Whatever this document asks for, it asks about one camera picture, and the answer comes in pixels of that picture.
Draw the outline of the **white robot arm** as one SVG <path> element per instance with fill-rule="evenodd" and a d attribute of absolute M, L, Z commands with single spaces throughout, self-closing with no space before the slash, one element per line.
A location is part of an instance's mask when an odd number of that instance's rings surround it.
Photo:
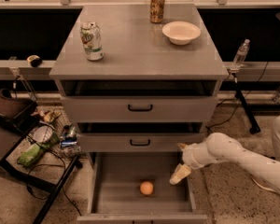
<path fill-rule="evenodd" d="M 183 163 L 176 166 L 170 178 L 171 185 L 178 184 L 194 169 L 229 161 L 241 166 L 280 195 L 280 161 L 245 149 L 224 133 L 212 133 L 199 144 L 179 143 L 178 147 L 182 151 Z"/>

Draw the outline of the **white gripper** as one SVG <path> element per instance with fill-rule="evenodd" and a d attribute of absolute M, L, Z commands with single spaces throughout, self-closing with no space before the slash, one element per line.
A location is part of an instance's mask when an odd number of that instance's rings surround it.
<path fill-rule="evenodd" d="M 176 185 L 185 177 L 191 174 L 191 169 L 200 169 L 211 163 L 212 156 L 208 152 L 205 142 L 187 145 L 185 143 L 176 144 L 181 151 L 182 161 L 185 164 L 178 164 L 170 177 L 170 184 Z"/>

